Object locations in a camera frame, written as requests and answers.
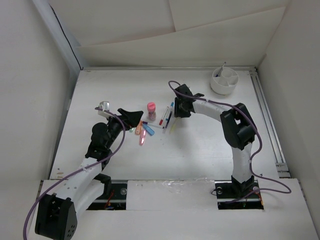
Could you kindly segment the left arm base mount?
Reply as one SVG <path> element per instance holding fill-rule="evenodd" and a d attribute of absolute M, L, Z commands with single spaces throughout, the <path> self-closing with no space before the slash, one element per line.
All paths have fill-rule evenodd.
<path fill-rule="evenodd" d="M 128 182 L 113 180 L 108 192 L 96 200 L 87 208 L 90 211 L 122 211 L 126 210 Z"/>

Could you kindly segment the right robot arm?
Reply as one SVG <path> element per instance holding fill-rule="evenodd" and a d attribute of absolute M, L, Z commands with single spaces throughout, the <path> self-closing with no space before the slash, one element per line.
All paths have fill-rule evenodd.
<path fill-rule="evenodd" d="M 174 116 L 189 118 L 191 113 L 202 114 L 217 120 L 222 125 L 223 135 L 230 145 L 233 158 L 231 191 L 237 197 L 243 197 L 254 183 L 250 171 L 250 157 L 255 140 L 253 120 L 242 103 L 228 106 L 204 99 L 201 93 L 192 94 L 186 84 L 174 89 Z"/>

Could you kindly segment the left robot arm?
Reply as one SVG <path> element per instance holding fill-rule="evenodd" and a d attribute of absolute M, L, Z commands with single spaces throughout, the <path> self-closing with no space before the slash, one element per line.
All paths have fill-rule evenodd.
<path fill-rule="evenodd" d="M 87 153 L 79 168 L 58 182 L 61 186 L 52 194 L 43 193 L 38 200 L 35 233 L 52 240 L 70 240 L 79 217 L 97 198 L 111 194 L 111 177 L 102 171 L 115 154 L 111 146 L 119 136 L 140 123 L 143 111 L 119 108 L 118 115 L 102 106 L 96 108 L 107 123 L 92 127 Z"/>

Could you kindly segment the red cap white marker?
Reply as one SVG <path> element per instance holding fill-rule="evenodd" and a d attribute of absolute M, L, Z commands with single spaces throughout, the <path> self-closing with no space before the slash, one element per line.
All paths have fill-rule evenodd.
<path fill-rule="evenodd" d="M 167 106 L 167 107 L 165 108 L 165 110 L 164 110 L 164 112 L 163 112 L 163 114 L 162 114 L 162 117 L 161 117 L 161 119 L 160 119 L 160 121 L 159 121 L 159 125 L 160 125 L 160 126 L 163 124 L 163 122 L 164 122 L 164 120 L 165 120 L 165 117 L 166 117 L 166 115 L 167 115 L 168 110 L 169 110 L 169 106 Z"/>

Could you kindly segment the pink cap small bottle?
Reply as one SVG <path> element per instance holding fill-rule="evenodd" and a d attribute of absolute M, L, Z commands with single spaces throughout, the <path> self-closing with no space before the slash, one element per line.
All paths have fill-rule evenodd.
<path fill-rule="evenodd" d="M 156 104 L 149 102 L 147 104 L 148 119 L 154 121 L 156 119 Z"/>

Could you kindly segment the dark blue pen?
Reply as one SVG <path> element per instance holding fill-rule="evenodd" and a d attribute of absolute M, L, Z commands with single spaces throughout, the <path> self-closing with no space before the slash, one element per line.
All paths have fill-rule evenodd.
<path fill-rule="evenodd" d="M 167 118 L 167 120 L 166 120 L 166 124 L 165 124 L 165 126 L 164 126 L 163 133 L 166 133 L 166 131 L 167 131 L 167 128 L 168 128 L 168 125 L 169 125 L 169 123 L 170 123 L 172 114 L 173 114 L 173 111 L 171 110 L 170 113 L 169 113 L 169 115 L 168 115 L 168 118 Z"/>

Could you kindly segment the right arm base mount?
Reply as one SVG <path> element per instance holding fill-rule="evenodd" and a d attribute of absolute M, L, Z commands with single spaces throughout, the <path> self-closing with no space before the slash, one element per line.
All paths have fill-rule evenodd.
<path fill-rule="evenodd" d="M 263 210 L 264 204 L 261 194 L 254 193 L 254 187 L 259 187 L 257 180 L 248 190 L 236 193 L 230 180 L 220 180 L 214 183 L 211 194 L 216 197 L 219 210 Z"/>

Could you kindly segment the yellow pen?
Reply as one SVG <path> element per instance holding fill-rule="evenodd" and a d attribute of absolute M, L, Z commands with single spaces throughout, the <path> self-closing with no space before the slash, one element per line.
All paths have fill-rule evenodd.
<path fill-rule="evenodd" d="M 177 118 L 175 118 L 174 119 L 174 121 L 173 121 L 173 124 L 172 124 L 172 126 L 171 126 L 171 128 L 170 128 L 170 131 L 169 131 L 169 133 L 171 134 L 174 130 L 175 130 L 175 128 L 176 128 L 176 122 L 177 122 Z"/>

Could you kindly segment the blue cap white marker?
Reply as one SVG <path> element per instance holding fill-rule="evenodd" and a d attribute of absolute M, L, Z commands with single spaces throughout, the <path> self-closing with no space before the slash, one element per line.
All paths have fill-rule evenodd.
<path fill-rule="evenodd" d="M 169 106 L 169 108 L 168 108 L 167 114 L 166 114 L 166 116 L 165 116 L 165 121 L 166 121 L 166 122 L 167 122 L 168 119 L 169 119 L 169 115 L 170 115 L 170 113 L 171 113 L 171 111 L 172 111 L 173 106 L 174 106 L 174 102 L 171 102 L 171 104 L 170 104 L 170 106 Z"/>

